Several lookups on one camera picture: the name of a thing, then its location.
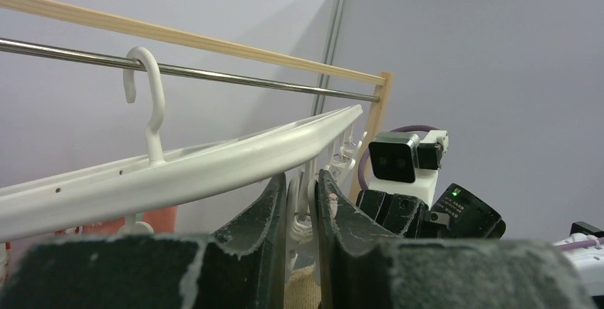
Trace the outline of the white plastic clip hanger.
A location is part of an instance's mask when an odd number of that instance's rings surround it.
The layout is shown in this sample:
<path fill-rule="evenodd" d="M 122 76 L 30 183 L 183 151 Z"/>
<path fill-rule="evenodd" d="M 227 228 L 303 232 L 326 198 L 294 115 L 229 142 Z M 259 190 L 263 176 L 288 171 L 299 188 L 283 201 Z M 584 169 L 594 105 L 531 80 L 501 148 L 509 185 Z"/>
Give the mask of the white plastic clip hanger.
<path fill-rule="evenodd" d="M 153 235 L 149 211 L 213 197 L 313 162 L 360 117 L 360 105 L 332 110 L 232 140 L 174 150 L 162 146 L 166 100 L 160 65 L 141 46 L 126 55 L 141 65 L 152 96 L 147 152 L 1 189 L 1 242 L 58 234 L 122 220 L 121 234 Z"/>

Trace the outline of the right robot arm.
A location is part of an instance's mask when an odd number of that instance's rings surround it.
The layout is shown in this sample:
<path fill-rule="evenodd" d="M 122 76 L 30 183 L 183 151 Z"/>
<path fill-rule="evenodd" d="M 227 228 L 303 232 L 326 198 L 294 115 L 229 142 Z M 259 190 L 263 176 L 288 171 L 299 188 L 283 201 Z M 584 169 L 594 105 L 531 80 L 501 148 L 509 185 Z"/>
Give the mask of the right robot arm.
<path fill-rule="evenodd" d="M 356 206 L 388 231 L 407 239 L 500 239 L 506 223 L 493 207 L 458 184 L 450 184 L 428 207 L 418 196 L 362 190 Z M 603 230 L 584 221 L 571 224 L 556 245 L 579 273 L 588 293 L 603 297 Z"/>

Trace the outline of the argyle patterned sock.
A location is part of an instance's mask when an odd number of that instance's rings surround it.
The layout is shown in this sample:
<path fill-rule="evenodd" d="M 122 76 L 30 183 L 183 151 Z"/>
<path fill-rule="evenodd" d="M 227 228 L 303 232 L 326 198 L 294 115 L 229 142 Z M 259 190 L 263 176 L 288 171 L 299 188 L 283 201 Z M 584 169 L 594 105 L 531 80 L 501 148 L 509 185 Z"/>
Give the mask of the argyle patterned sock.
<path fill-rule="evenodd" d="M 283 307 L 285 309 L 318 309 L 321 287 L 314 280 L 313 266 L 292 271 L 285 285 Z"/>

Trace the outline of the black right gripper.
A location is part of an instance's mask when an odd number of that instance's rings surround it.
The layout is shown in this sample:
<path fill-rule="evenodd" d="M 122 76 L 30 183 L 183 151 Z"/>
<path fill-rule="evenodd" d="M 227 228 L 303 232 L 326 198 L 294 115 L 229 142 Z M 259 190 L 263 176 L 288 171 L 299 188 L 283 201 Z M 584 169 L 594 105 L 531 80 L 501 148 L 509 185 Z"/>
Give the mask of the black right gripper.
<path fill-rule="evenodd" d="M 595 305 L 571 262 L 549 243 L 433 239 L 451 236 L 450 215 L 405 194 L 362 190 L 356 206 L 330 172 L 319 172 L 322 308 Z"/>

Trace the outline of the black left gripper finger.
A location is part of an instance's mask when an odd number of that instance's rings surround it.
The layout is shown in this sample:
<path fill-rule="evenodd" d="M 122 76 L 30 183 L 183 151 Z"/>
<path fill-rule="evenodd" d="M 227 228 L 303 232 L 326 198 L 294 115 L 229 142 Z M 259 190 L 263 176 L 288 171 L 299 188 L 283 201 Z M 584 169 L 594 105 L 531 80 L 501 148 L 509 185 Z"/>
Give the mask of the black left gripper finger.
<path fill-rule="evenodd" d="M 38 244 L 3 308 L 282 308 L 284 174 L 211 234 L 62 236 Z"/>

